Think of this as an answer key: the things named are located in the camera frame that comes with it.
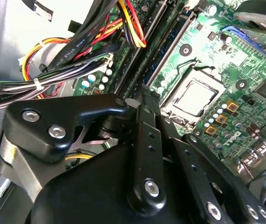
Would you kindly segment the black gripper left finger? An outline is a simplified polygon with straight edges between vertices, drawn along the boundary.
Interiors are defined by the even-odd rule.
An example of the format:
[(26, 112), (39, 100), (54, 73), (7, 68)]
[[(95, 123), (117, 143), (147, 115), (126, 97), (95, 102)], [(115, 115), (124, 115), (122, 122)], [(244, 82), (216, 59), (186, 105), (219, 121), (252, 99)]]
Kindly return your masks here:
[[(37, 193), (31, 193), (34, 202), (47, 183), (66, 172), (63, 165), (79, 126), (85, 132), (84, 141), (109, 133), (121, 141), (116, 146), (133, 147), (137, 165), (147, 150), (162, 154), (151, 93), (141, 90), (137, 108), (130, 108), (114, 94), (12, 103), (5, 112), (2, 137), (27, 156), (23, 162), (11, 162), (24, 188), (32, 187), (39, 177), (45, 181)], [(166, 203), (164, 179), (156, 183), (136, 174), (127, 200), (136, 211), (160, 211)]]

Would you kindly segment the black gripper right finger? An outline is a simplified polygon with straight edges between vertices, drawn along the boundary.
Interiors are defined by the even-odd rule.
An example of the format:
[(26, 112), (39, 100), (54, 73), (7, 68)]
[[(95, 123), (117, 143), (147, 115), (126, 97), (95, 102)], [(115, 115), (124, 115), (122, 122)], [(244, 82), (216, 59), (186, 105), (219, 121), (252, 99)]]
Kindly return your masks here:
[(266, 224), (266, 207), (192, 134), (180, 136), (161, 114), (159, 95), (152, 92), (163, 154), (174, 162), (176, 177), (189, 197), (182, 206), (194, 224)]

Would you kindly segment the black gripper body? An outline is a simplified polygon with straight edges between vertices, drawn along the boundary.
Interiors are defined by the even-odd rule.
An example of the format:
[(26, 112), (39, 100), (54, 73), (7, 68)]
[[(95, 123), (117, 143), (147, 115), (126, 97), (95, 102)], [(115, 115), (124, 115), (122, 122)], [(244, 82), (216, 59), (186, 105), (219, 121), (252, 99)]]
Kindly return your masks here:
[[(174, 164), (147, 150), (137, 165), (133, 147), (115, 146), (52, 179), (38, 194), (28, 224), (189, 224), (186, 191)], [(129, 205), (133, 178), (165, 182), (166, 204), (143, 217)]]

